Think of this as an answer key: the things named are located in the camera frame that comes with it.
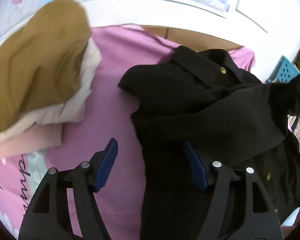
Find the blue gripper pad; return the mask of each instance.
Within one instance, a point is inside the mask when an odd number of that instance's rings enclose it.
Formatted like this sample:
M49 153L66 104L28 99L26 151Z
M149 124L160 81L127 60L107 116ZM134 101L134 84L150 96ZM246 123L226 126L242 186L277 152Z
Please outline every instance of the blue gripper pad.
M118 155L118 142L115 139L111 139L104 150L104 157L97 169L95 188L100 191L106 185L114 161Z
M190 165L192 177L195 184L199 187L201 191L205 191L209 186L208 183L208 174L203 166L200 158L190 145L188 141L185 141L183 144L183 150L185 152L186 159Z

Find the brown garment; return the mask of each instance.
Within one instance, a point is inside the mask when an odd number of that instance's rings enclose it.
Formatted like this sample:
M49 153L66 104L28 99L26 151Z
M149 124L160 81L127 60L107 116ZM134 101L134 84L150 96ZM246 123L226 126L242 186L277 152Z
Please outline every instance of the brown garment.
M80 88L91 31L73 0L41 8L0 47L0 132L20 114L64 103Z

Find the jacket collar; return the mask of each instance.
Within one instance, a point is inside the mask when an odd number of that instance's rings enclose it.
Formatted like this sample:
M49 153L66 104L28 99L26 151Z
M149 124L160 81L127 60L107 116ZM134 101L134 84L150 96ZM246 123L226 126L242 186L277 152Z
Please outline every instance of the jacket collar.
M187 47L179 46L172 55L171 60L188 70L210 88L220 86L220 80L230 78L230 75L235 76L238 83L248 83L245 77L247 71L239 69L229 53L223 49L195 52ZM220 68L222 67L226 69L226 74L221 73ZM255 79L255 82L260 82L255 76L252 79Z

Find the white wall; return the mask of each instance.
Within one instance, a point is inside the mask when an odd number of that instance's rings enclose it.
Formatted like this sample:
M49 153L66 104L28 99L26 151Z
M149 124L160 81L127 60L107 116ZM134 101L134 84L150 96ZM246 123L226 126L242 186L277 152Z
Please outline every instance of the white wall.
M269 77L282 55L293 61L300 49L300 0L260 0L271 15L269 33L234 7L227 18L223 18L168 0L78 1L95 27L135 23L182 28L246 46L256 54L252 73L261 80Z

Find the black fabric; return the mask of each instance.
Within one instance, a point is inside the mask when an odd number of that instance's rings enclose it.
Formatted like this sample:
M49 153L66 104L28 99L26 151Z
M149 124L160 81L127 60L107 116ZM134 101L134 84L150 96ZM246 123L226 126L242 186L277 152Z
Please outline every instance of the black fabric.
M298 142L287 129L287 114L300 115L300 76L262 84L224 50L180 46L168 62L129 69L119 87L140 99L131 118L146 164L142 240L196 239L203 225L213 192L192 182L180 138L230 168L254 168L281 222L300 206ZM242 221L242 194L233 220Z
M299 121L300 121L300 115L296 117L296 119L294 120L294 122L293 122L293 124L291 126L292 132L294 132L295 129L297 128L297 125L298 125Z

